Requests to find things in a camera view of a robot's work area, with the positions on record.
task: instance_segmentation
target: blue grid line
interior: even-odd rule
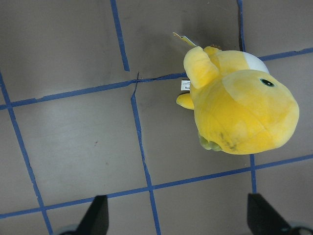
[[[239,44],[241,51],[246,51],[245,35],[244,35],[244,14],[243,14],[243,0],[237,0],[239,12]]]
[[[123,39],[123,34],[122,34],[122,29],[121,29],[121,23],[118,17],[116,1],[111,0],[110,2],[111,2],[111,9],[112,9],[112,14],[114,18],[114,24],[115,24],[115,30],[117,34],[119,49],[121,51],[122,61],[124,65],[124,70],[130,71],[126,52],[125,52],[125,44],[124,44],[124,39]]]
[[[31,214],[31,213],[36,213],[36,212],[41,212],[41,208],[33,208],[33,209],[28,209],[28,210],[23,210],[23,211],[17,211],[17,212],[15,211],[15,212],[10,212],[10,213],[0,214],[0,219],[23,215],[23,214]]]
[[[251,168],[251,183],[252,183],[252,192],[257,192],[256,187],[256,176],[255,176],[255,162],[254,162],[254,154],[250,154],[250,168]]]
[[[14,101],[14,102],[11,102],[11,106],[12,107],[18,107],[18,106],[23,106],[23,105],[29,105],[29,104],[34,104],[34,103],[40,103],[40,102],[46,102],[46,101],[51,101],[51,100],[56,100],[56,99],[62,99],[62,98],[77,96],[77,95],[102,92],[102,91],[111,90],[111,89],[118,89],[118,88],[123,88],[123,87],[129,86],[130,84],[137,83],[137,82],[141,83],[141,82],[162,81],[162,80],[177,79],[177,78],[181,78],[181,77],[187,77],[186,73],[184,73],[184,72],[183,73],[173,73],[173,74],[169,74],[169,75],[165,75],[165,76],[161,76],[161,77],[157,77],[157,78],[129,80],[129,81],[124,81],[124,82],[102,85],[102,86],[98,86],[98,87],[91,87],[91,88],[75,90],[75,91],[71,91],[71,92],[50,94],[50,95],[46,95],[46,96],[39,98],[39,99],[31,98],[31,99]],[[1,109],[7,109],[7,106],[6,105],[0,105],[0,110]]]
[[[145,176],[146,176],[147,186],[148,186],[149,193],[150,193],[150,202],[151,202],[152,214],[153,214],[155,227],[156,227],[156,234],[161,235],[161,229],[160,229],[160,224],[159,224],[158,215],[157,215],[157,206],[156,206],[155,196],[153,193],[154,188],[152,186],[151,177],[150,177],[148,167],[146,164],[145,154],[144,154],[143,145],[142,145],[141,125],[140,125],[139,113],[138,113],[137,102],[136,102],[136,97],[135,97],[137,85],[138,85],[138,83],[136,84],[134,93],[132,95],[131,104],[132,104],[132,108],[133,108],[133,114],[134,114],[134,120],[135,120],[137,135],[138,135],[138,141],[139,141],[139,146],[140,146],[143,168],[144,168],[144,172],[145,172]]]
[[[114,193],[107,194],[107,198],[126,196],[126,195],[130,195],[130,194],[146,192],[148,190],[149,189],[147,187],[145,187],[145,188],[131,189],[131,190],[122,191],[122,192],[114,192]],[[57,208],[62,208],[62,207],[74,206],[74,205],[78,205],[78,204],[82,204],[82,203],[92,202],[93,199],[94,199],[94,197],[90,197],[90,198],[85,198],[85,199],[80,199],[80,200],[75,200],[75,201],[70,201],[70,202],[63,202],[63,203],[59,203],[59,204],[55,204],[55,205],[45,206],[45,209],[51,210],[51,209],[57,209]]]
[[[297,158],[267,163],[267,164],[256,165],[255,169],[259,170],[259,169],[269,168],[269,167],[273,167],[273,166],[285,165],[285,164],[296,163],[296,162],[306,161],[306,160],[313,160],[313,154],[303,156],[303,157],[297,157]],[[223,176],[227,176],[227,175],[233,175],[233,174],[238,174],[238,173],[243,173],[243,172],[248,172],[248,171],[250,171],[250,167],[231,170],[231,171],[225,171],[225,172],[216,173],[216,174],[204,175],[204,176],[185,179],[185,180],[168,182],[168,183],[164,183],[164,184],[159,184],[159,185],[153,186],[153,189],[168,188],[168,187],[172,187],[172,186],[184,185],[184,184],[188,184],[188,183],[194,183],[194,182],[203,181],[203,180],[215,179],[215,178],[219,178],[219,177],[223,177]],[[108,194],[107,196],[108,196],[108,198],[112,198],[112,197],[119,197],[119,196],[130,195],[130,194],[135,194],[135,193],[140,193],[140,192],[145,192],[145,191],[149,191],[149,188],[148,187],[137,188],[137,189],[132,189],[132,190],[128,190],[128,191],[111,193],[111,194]],[[77,204],[91,202],[93,199],[94,198],[91,197],[91,198],[85,198],[85,199],[80,199],[80,200],[76,200],[76,201],[70,201],[70,202],[55,204],[55,205],[51,205],[51,206],[45,206],[44,209],[45,210],[51,210],[51,209],[62,208],[62,207],[67,207],[67,206],[73,206],[73,205],[77,205]],[[40,211],[41,211],[41,208],[34,208],[34,209],[28,209],[28,210],[23,210],[23,211],[4,213],[4,214],[0,214],[0,219],[7,218],[7,217],[13,217],[13,216],[17,216],[17,215],[22,215],[22,214],[35,213],[35,212],[40,212]]]
[[[276,60],[276,59],[282,59],[282,58],[296,56],[296,55],[308,54],[312,52],[313,52],[313,47],[306,48],[306,49],[299,50],[299,51],[288,51],[288,52],[283,52],[283,53],[278,53],[278,54],[273,54],[273,55],[260,56],[259,59],[262,61]]]
[[[290,163],[300,162],[300,161],[304,161],[304,160],[311,160],[311,159],[313,159],[313,154],[307,155],[307,156],[302,156],[302,157],[297,157],[297,158],[281,160],[281,161],[272,162],[272,163],[265,163],[265,164],[257,165],[257,166],[255,166],[255,169],[259,170],[259,169],[263,169],[263,168],[268,168],[268,167],[273,167],[273,166],[278,166],[278,165],[284,165],[284,164],[290,164]]]
[[[5,104],[0,105],[0,110],[7,109]]]
[[[31,180],[31,182],[33,184],[33,188],[34,188],[35,194],[37,196],[38,204],[39,204],[39,207],[40,207],[41,212],[42,212],[43,217],[44,217],[44,221],[45,221],[46,227],[48,229],[49,234],[52,234],[53,233],[52,227],[51,227],[48,215],[47,215],[47,213],[46,213],[46,211],[44,209],[44,202],[43,202],[43,199],[42,199],[41,194],[39,192],[39,189],[38,189],[38,186],[37,186],[37,183],[36,183],[36,179],[35,179],[35,175],[34,175],[33,169],[31,168],[29,157],[28,157],[25,145],[24,145],[24,141],[23,141],[22,135],[21,135],[21,131],[20,131],[19,125],[18,125],[18,123],[16,121],[16,117],[15,117],[13,108],[11,106],[10,97],[9,97],[9,94],[8,94],[8,92],[6,90],[6,87],[5,87],[5,84],[4,84],[4,81],[3,81],[1,73],[0,73],[0,87],[1,87],[1,91],[2,91],[2,94],[3,94],[4,100],[5,100],[5,103],[7,105],[7,109],[8,109],[10,118],[11,118],[11,122],[12,122],[12,125],[13,125],[13,128],[14,128],[14,131],[15,131],[15,134],[16,134],[16,137],[17,137],[17,140],[18,140],[18,143],[19,143],[19,146],[20,146],[23,158],[24,158],[25,165],[27,167],[28,175],[29,175],[30,180]]]
[[[239,173],[248,172],[248,171],[250,171],[250,167],[236,169],[236,170],[229,170],[229,171],[224,171],[224,172],[220,172],[220,173],[194,177],[194,178],[185,179],[185,180],[177,180],[174,182],[155,185],[153,188],[154,189],[168,188],[168,187],[172,187],[172,186],[184,185],[184,184],[188,184],[188,183],[194,183],[194,182],[198,182],[198,181],[202,181],[202,180],[214,179],[214,178],[219,178],[219,177],[223,177],[223,176],[227,176],[227,175],[239,174]]]
[[[32,98],[32,99],[15,101],[15,102],[12,102],[11,105],[12,105],[12,107],[17,107],[17,106],[23,106],[23,105],[28,105],[28,104],[34,104],[34,103],[40,103],[40,102],[51,101],[51,100],[56,100],[56,99],[62,99],[62,98],[67,98],[67,97],[77,96],[77,95],[82,95],[82,94],[101,92],[101,91],[126,87],[126,86],[128,86],[132,83],[135,83],[135,82],[136,82],[135,80],[130,80],[130,81],[112,83],[112,84],[98,86],[98,87],[80,89],[80,90],[76,90],[76,91],[72,91],[72,92],[51,94],[51,95],[46,95],[46,96],[39,98],[39,99]]]

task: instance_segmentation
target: paper tag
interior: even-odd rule
[[[186,42],[187,44],[189,44],[192,47],[196,47],[197,45],[194,44],[189,38],[187,38],[186,36],[179,36],[177,33],[173,33],[175,37],[178,37],[179,39],[183,40],[184,42]]]
[[[190,91],[190,81],[188,80],[182,80],[181,81],[181,91]]]

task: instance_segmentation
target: gray floor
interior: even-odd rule
[[[172,32],[240,50],[237,1],[3,1],[0,234],[77,225],[98,194],[109,235],[248,235],[253,191],[313,227],[312,10],[243,1],[246,50],[290,89],[300,120],[283,147],[234,156],[202,149],[175,103],[188,47]]]

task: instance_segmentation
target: stuffed animal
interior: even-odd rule
[[[284,145],[294,133],[298,104],[257,57],[194,47],[183,64],[190,93],[178,96],[177,104],[194,110],[205,149],[259,153]]]

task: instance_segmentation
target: plush toy arm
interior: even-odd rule
[[[219,69],[211,62],[208,54],[201,47],[187,52],[184,68],[191,84],[199,89],[219,76]]]
[[[186,108],[186,109],[192,109],[194,110],[194,103],[192,102],[190,93],[186,94],[181,94],[177,97],[176,103],[179,104],[180,106]]]

